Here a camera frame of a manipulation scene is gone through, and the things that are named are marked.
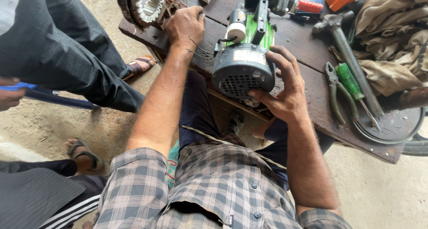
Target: hammer head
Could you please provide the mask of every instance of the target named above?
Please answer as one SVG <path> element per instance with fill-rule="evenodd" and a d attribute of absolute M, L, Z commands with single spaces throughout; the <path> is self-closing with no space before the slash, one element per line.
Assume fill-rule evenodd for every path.
<path fill-rule="evenodd" d="M 333 31 L 340 29 L 342 22 L 354 17 L 354 12 L 351 10 L 341 12 L 339 14 L 325 15 L 322 22 L 317 23 L 312 28 L 313 33 L 319 33 L 323 30 Z"/>

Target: sandal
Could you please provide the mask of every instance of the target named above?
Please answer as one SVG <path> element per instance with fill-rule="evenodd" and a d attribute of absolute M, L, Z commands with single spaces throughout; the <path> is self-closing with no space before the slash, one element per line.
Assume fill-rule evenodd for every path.
<path fill-rule="evenodd" d="M 139 65 L 136 61 L 146 62 L 148 64 L 148 68 L 147 69 L 143 69 L 141 67 L 141 65 Z M 126 78 L 124 78 L 122 80 L 126 81 L 126 80 L 129 80 L 131 78 L 136 77 L 137 75 L 141 74 L 142 72 L 144 72 L 144 71 L 148 70 L 149 68 L 153 67 L 153 65 L 155 63 L 156 63 L 156 60 L 154 59 L 154 57 L 152 55 L 149 55 L 149 54 L 143 55 L 143 56 L 135 59 L 134 61 L 132 61 L 132 62 L 130 62 L 130 63 L 127 64 L 127 65 L 129 65 L 132 68 L 132 73 L 128 77 L 126 77 Z"/>
<path fill-rule="evenodd" d="M 79 139 L 79 138 L 73 138 L 73 139 L 77 139 L 77 141 L 74 142 L 74 144 L 67 151 L 67 154 L 70 157 L 70 159 L 76 160 L 76 158 L 81 155 L 87 155 L 89 156 L 89 159 L 92 161 L 92 168 L 88 169 L 88 171 L 101 171 L 104 167 L 103 160 L 91 151 L 91 149 L 89 148 L 89 145 L 83 139 Z M 87 151 L 82 151 L 72 156 L 74 153 L 74 150 L 79 146 L 84 146 Z"/>
<path fill-rule="evenodd" d="M 238 135 L 239 130 L 243 126 L 243 111 L 237 109 L 230 115 L 229 122 L 226 125 L 226 128 L 223 131 L 223 135 L 228 135 L 230 133 L 235 133 Z"/>

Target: brown cloth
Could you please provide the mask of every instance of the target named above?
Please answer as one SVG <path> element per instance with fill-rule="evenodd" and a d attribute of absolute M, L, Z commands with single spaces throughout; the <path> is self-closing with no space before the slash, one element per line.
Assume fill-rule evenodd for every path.
<path fill-rule="evenodd" d="M 428 82 L 426 3 L 367 0 L 356 16 L 356 37 L 362 38 L 367 52 L 354 53 L 372 87 L 385 96 L 425 87 Z M 330 50 L 341 60 L 334 48 Z"/>

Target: green screwdriver handle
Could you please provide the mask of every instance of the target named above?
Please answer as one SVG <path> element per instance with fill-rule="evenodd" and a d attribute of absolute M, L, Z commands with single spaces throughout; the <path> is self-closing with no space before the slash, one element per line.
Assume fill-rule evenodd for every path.
<path fill-rule="evenodd" d="M 350 93 L 354 100 L 361 100 L 365 97 L 361 93 L 357 81 L 355 80 L 354 76 L 352 76 L 352 73 L 345 63 L 337 65 L 334 67 L 334 69 L 336 70 L 337 76 L 342 81 L 346 90 Z"/>

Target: concrete floor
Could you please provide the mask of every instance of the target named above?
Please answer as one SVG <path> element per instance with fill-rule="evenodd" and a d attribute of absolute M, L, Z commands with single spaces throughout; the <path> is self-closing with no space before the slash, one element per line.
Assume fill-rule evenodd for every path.
<path fill-rule="evenodd" d="M 117 26 L 122 19 L 116 0 L 82 0 L 110 35 L 125 62 L 147 54 L 141 43 L 123 35 Z M 143 94 L 160 72 L 155 65 L 132 86 Z M 78 97 L 62 92 L 63 96 Z M 232 107 L 212 97 L 211 106 L 220 130 Z M 64 159 L 67 138 L 80 137 L 102 155 L 106 165 L 120 154 L 133 121 L 131 113 L 100 109 L 88 111 L 34 100 L 0 113 L 0 158 L 44 161 Z M 263 124 L 246 114 L 241 139 L 253 149 L 263 141 L 250 131 Z M 345 219 L 355 229 L 428 228 L 428 157 L 402 156 L 396 165 L 379 161 L 361 151 L 333 146 L 326 154 L 342 204 Z M 93 215 L 85 217 L 92 220 Z"/>

